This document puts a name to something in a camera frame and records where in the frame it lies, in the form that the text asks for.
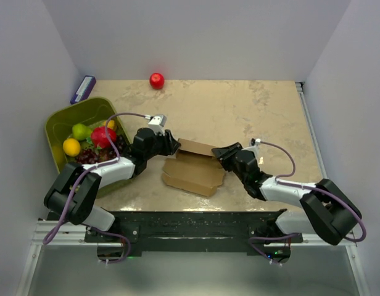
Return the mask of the brown cardboard paper box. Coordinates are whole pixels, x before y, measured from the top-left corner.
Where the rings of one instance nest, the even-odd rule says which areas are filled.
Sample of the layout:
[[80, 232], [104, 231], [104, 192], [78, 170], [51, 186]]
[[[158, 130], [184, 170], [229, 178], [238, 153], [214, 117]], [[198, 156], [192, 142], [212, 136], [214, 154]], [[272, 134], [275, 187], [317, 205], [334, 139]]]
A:
[[214, 146], [179, 139], [175, 157], [167, 158], [162, 180], [170, 187], [210, 197], [223, 185], [225, 170], [212, 153]]

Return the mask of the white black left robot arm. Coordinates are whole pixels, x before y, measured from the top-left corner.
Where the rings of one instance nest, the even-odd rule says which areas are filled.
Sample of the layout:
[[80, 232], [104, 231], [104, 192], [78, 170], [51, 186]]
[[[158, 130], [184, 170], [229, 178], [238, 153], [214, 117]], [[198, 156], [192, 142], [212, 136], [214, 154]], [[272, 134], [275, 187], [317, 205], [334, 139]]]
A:
[[67, 163], [46, 194], [44, 205], [58, 215], [63, 214], [62, 221], [97, 228], [105, 241], [113, 242], [120, 236], [120, 226], [114, 223], [113, 214], [94, 204], [99, 189], [137, 177], [152, 157], [174, 155], [180, 147], [168, 129], [155, 133], [150, 128], [141, 128], [117, 160], [94, 165]]

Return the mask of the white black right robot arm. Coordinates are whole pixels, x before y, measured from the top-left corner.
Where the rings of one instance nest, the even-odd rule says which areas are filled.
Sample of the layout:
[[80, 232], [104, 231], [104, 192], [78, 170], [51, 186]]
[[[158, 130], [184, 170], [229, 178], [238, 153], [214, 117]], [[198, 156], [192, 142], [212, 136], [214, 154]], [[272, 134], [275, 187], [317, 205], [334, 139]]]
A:
[[228, 172], [233, 172], [245, 191], [254, 199], [281, 202], [301, 208], [299, 215], [282, 212], [267, 227], [268, 237], [282, 242], [295, 234], [316, 234], [330, 245], [342, 240], [361, 242], [366, 229], [360, 210], [330, 179], [317, 183], [287, 181], [294, 175], [296, 166], [288, 174], [269, 175], [258, 165], [258, 150], [263, 141], [251, 139], [248, 147], [235, 143], [213, 148], [212, 153]]

